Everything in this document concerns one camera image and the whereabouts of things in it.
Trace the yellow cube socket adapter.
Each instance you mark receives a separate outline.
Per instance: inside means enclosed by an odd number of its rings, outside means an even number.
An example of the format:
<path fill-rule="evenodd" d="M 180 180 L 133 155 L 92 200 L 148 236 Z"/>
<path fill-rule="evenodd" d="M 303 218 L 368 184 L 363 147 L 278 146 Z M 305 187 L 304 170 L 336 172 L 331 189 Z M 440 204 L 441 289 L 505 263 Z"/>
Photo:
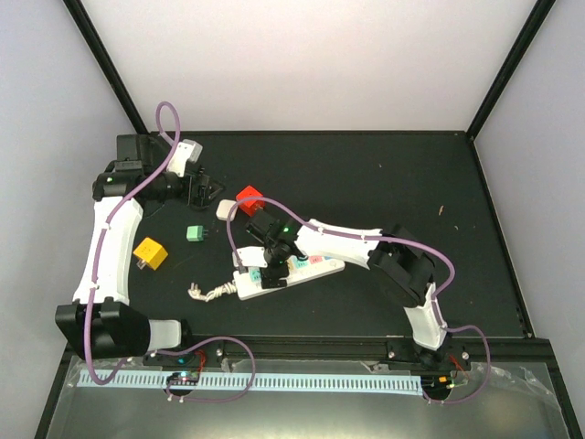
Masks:
<path fill-rule="evenodd" d="M 168 252 L 162 244 L 146 237 L 133 250 L 133 256 L 137 258 L 137 266 L 140 270 L 149 268 L 156 271 L 167 259 Z"/>

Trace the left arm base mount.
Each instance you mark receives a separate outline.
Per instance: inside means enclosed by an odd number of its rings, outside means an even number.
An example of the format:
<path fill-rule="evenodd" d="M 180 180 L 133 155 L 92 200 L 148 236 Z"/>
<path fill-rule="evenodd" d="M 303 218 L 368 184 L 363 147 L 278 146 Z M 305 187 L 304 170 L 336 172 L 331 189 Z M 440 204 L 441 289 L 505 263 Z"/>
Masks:
<path fill-rule="evenodd" d="M 198 349 L 181 356 L 161 355 L 156 353 L 143 356 L 145 366 L 159 366 L 164 369 L 197 369 L 203 367 L 215 367 L 223 359 L 226 341 L 219 340 L 206 344 Z"/>

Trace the white charger block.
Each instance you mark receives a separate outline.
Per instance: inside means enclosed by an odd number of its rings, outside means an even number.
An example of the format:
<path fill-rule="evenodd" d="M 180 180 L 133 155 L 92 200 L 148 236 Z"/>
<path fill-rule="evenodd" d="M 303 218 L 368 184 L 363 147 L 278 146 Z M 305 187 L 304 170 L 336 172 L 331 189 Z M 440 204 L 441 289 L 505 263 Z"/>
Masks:
<path fill-rule="evenodd" d="M 230 199 L 222 199 L 218 203 L 218 207 L 216 210 L 216 217 L 218 220 L 221 221 L 233 221 L 236 214 L 237 209 L 235 208 L 236 201 Z"/>

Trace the red cube socket adapter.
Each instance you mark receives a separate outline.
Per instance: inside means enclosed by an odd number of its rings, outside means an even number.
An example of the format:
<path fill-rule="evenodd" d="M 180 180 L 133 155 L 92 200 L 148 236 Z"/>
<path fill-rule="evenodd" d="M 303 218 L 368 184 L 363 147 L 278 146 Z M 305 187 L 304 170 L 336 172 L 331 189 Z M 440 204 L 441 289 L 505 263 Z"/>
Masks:
<path fill-rule="evenodd" d="M 238 208 L 248 217 L 252 217 L 258 210 L 263 209 L 265 202 L 263 195 L 252 185 L 243 188 L 236 196 Z"/>

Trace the white power strip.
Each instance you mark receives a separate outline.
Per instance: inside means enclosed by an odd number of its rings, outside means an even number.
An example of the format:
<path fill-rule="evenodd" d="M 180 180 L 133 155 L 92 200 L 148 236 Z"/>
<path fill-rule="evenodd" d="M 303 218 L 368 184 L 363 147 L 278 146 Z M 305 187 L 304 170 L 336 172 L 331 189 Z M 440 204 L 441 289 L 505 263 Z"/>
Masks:
<path fill-rule="evenodd" d="M 261 285 L 261 269 L 258 267 L 251 267 L 245 273 L 235 271 L 233 278 L 238 298 L 240 300 L 249 300 L 287 287 L 339 273 L 346 268 L 346 264 L 341 260 L 324 256 L 312 256 L 304 261 L 299 261 L 295 256 L 292 256 L 287 262 L 287 267 L 289 269 L 289 275 L 284 278 L 286 285 L 271 288 L 265 288 Z"/>

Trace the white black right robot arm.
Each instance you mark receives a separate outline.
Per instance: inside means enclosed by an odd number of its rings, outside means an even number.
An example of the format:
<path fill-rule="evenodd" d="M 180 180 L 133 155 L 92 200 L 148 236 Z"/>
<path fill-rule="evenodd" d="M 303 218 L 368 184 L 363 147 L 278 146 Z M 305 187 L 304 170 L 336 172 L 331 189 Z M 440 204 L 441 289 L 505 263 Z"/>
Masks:
<path fill-rule="evenodd" d="M 260 209 L 249 218 L 246 231 L 259 246 L 232 253 L 239 299 L 309 282 L 351 263 L 368 270 L 382 294 L 403 307 L 414 343 L 407 361 L 435 369 L 449 357 L 444 342 L 448 326 L 434 279 L 433 260 L 439 254 L 415 242 L 404 228 L 354 230 L 316 219 L 282 221 Z"/>

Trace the green plug adapter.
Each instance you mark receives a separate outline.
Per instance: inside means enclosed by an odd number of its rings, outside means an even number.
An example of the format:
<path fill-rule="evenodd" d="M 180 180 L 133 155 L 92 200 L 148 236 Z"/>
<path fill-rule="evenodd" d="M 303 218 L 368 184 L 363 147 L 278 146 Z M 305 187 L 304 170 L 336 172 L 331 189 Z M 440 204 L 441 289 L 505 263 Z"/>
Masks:
<path fill-rule="evenodd" d="M 202 225 L 191 225 L 186 228 L 186 240 L 202 242 L 208 235 L 208 230 Z"/>

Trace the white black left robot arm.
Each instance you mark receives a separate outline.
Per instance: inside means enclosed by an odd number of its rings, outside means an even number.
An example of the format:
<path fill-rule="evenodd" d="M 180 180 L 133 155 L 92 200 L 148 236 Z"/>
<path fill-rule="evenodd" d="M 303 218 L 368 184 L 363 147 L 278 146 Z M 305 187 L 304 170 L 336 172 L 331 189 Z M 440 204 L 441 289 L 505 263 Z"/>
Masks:
<path fill-rule="evenodd" d="M 203 147 L 181 141 L 174 152 L 149 135 L 121 134 L 117 156 L 92 184 L 94 225 L 80 284 L 55 322 L 73 351 L 94 359 L 138 357 L 158 349 L 176 365 L 189 363 L 197 344 L 179 320 L 153 320 L 130 306 L 128 277 L 134 237 L 148 201 L 169 199 L 205 209 L 223 190 L 198 164 Z"/>

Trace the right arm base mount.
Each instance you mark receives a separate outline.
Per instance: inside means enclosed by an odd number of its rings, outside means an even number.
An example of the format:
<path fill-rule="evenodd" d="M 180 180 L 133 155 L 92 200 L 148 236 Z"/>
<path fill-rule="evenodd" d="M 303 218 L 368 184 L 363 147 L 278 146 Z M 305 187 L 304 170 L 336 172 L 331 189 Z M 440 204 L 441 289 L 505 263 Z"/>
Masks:
<path fill-rule="evenodd" d="M 423 348 L 412 338 L 392 338 L 386 343 L 387 360 L 396 366 L 406 366 L 410 370 L 444 372 L 458 369 L 471 369 L 470 361 L 463 357 L 467 351 L 464 345 L 448 338 L 437 350 Z"/>

